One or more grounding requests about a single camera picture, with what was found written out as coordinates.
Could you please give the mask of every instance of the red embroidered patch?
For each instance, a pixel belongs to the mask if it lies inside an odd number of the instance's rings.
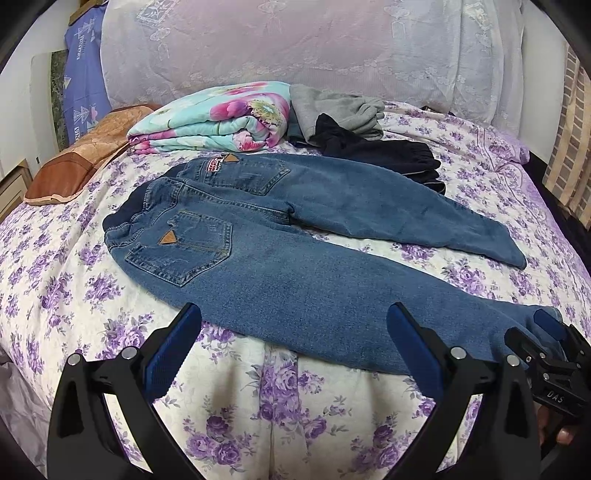
[[[207,171],[214,172],[219,171],[222,168],[223,158],[212,158],[209,163],[207,164]]]

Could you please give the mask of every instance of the jeans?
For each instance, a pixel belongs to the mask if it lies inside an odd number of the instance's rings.
[[[554,353],[541,307],[481,299],[386,258],[298,227],[483,254],[518,268],[506,227],[402,175],[338,158],[195,159],[143,184],[103,222],[118,265],[167,303],[217,325],[354,368],[408,373],[385,316],[401,301],[449,346],[509,353],[513,326]],[[548,311],[559,317],[556,310]]]

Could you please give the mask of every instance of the floral blanket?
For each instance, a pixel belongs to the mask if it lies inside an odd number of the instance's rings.
[[[447,195],[504,223],[528,267],[448,249],[313,235],[426,271],[473,295],[552,304],[591,338],[591,279],[519,165],[527,152],[492,128],[401,103],[387,106],[381,124],[388,140],[427,142],[442,162]],[[271,151],[297,152],[286,143]],[[112,357],[174,318],[174,309],[119,270],[101,223],[142,182],[203,154],[119,158],[76,200],[22,205],[0,226],[0,346],[48,409],[69,354]],[[146,467],[117,403],[108,399],[129,458]],[[445,465],[460,454],[478,405],[475,397]],[[210,324],[155,403],[211,480],[382,479],[433,406],[409,377],[327,364]]]
[[[179,98],[128,132],[137,154],[175,150],[245,152],[274,147],[287,130],[290,86],[252,82]]]

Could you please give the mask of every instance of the leather patch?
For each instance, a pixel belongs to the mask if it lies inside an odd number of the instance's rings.
[[[158,242],[160,245],[175,244],[177,242],[177,236],[172,230],[169,230]]]

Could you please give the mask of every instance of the blue gripper pad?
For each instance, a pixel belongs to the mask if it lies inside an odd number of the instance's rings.
[[[557,342],[566,340],[565,325],[552,317],[547,311],[543,309],[536,310],[534,313],[534,322]]]
[[[439,362],[418,334],[420,326],[396,305],[390,305],[386,326],[396,348],[421,393],[438,401],[443,396],[443,374]]]
[[[145,368],[144,397],[148,402],[166,395],[201,332],[202,318],[199,307],[189,304],[179,315],[180,320],[173,326]]]

